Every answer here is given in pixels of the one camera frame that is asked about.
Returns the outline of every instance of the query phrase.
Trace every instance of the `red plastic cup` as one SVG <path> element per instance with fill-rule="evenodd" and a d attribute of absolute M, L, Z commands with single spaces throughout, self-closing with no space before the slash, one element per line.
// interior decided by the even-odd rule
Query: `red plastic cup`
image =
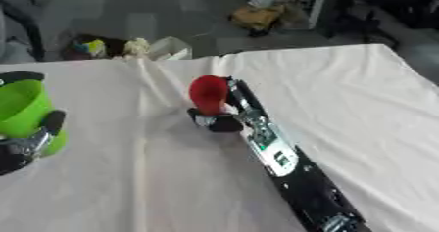
<path fill-rule="evenodd" d="M 204 75 L 195 79 L 189 88 L 189 96 L 198 110 L 206 116 L 222 113 L 227 99 L 228 86 L 225 79 Z"/>

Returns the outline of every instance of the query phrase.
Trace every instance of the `gray carpet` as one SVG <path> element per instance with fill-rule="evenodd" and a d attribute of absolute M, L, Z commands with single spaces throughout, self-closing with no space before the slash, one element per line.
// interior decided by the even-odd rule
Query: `gray carpet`
<path fill-rule="evenodd" d="M 252 39 L 229 23 L 226 16 L 246 0 L 9 0 L 33 14 L 39 21 L 45 46 L 57 59 L 57 50 L 73 33 L 91 33 L 128 39 L 144 37 L 154 41 L 166 36 L 180 38 L 194 48 L 195 57 L 222 55 L 237 50 L 303 48 L 360 43 L 357 36 L 327 40 L 318 31 L 274 32 Z M 327 0 L 323 12 L 331 15 Z M 383 28 L 402 40 L 399 54 L 425 77 L 439 82 L 439 34 L 435 30 L 407 29 L 387 14 L 378 14 Z M 10 25 L 13 35 L 23 35 Z"/>

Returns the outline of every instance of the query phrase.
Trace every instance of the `green plastic bowl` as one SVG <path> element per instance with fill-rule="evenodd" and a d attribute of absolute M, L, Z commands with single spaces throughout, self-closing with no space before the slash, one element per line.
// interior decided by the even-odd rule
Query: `green plastic bowl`
<path fill-rule="evenodd" d="M 10 138 L 26 138 L 39 127 L 41 120 L 54 108 L 37 80 L 22 80 L 0 87 L 0 134 Z M 62 130 L 42 156 L 57 153 L 67 141 Z"/>

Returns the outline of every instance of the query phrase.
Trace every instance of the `white tablecloth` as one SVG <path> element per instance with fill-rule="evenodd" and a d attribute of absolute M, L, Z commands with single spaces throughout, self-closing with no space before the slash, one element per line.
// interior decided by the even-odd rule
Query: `white tablecloth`
<path fill-rule="evenodd" d="M 0 177 L 1 231 L 303 231 L 239 136 L 186 115 L 203 74 L 245 80 L 374 232 L 439 231 L 439 91 L 384 46 L 10 70 L 46 73 L 70 140 Z"/>

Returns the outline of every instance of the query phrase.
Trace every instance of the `robotic arm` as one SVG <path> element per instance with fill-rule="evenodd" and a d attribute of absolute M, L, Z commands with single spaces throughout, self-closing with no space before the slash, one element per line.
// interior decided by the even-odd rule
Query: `robotic arm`
<path fill-rule="evenodd" d="M 283 138 L 247 84 L 231 77 L 225 81 L 226 103 L 235 107 L 238 114 L 204 116 L 191 109 L 192 119 L 214 132 L 239 131 L 307 231 L 370 231 L 359 212 L 323 171 L 297 145 L 290 145 Z"/>

